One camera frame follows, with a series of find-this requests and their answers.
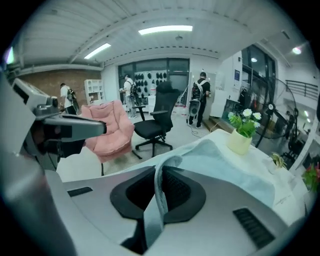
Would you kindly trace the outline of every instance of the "black office chair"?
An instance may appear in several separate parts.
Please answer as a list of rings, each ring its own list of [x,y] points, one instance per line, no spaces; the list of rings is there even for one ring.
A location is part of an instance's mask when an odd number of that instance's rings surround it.
[[[145,106],[133,107],[135,109],[139,109],[143,120],[134,124],[134,131],[140,137],[148,140],[144,143],[136,145],[136,150],[138,150],[141,146],[152,144],[152,157],[154,157],[155,144],[167,146],[170,148],[170,150],[173,149],[172,145],[165,143],[165,139],[167,132],[169,132],[173,127],[171,113],[179,95],[179,90],[173,89],[170,81],[159,84],[156,87],[154,112],[150,113],[154,120],[145,120],[145,116],[142,111]]]

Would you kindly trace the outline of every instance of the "railing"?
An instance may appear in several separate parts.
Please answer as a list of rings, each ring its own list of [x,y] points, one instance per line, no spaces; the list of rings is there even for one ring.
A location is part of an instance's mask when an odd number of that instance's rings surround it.
[[[317,85],[306,83],[306,82],[299,82],[293,80],[285,80],[287,89],[288,88],[292,91],[293,94],[303,95],[315,101],[318,100],[319,89]]]

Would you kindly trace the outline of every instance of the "sign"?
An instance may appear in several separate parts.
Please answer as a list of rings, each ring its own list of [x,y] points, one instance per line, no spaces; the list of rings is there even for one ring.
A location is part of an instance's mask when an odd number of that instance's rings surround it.
[[[240,71],[234,70],[234,80],[240,81]]]

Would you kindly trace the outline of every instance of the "yellow flower pot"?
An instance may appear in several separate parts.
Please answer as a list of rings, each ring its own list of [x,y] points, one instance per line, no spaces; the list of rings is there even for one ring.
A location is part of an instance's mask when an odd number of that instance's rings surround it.
[[[251,141],[252,137],[246,138],[239,134],[236,131],[236,129],[234,129],[233,132],[230,134],[226,145],[233,152],[239,155],[245,155],[249,150]]]

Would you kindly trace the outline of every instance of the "gray device casing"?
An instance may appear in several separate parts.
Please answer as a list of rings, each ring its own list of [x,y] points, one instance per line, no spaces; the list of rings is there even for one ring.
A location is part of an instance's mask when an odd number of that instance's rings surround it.
[[[103,248],[110,255],[119,252],[135,255],[120,245],[134,236],[137,221],[123,218],[117,212],[110,193],[118,184],[148,168],[66,183],[61,182],[56,172],[45,172],[54,203],[78,255],[87,255],[88,247],[91,255],[98,255]],[[144,255],[254,255],[258,249],[233,213],[241,208],[249,209],[275,239],[287,230],[286,224],[269,207],[241,188],[188,170],[179,174],[201,184],[206,193],[205,203],[189,221],[166,224]],[[84,187],[92,191],[73,197],[67,193]]]

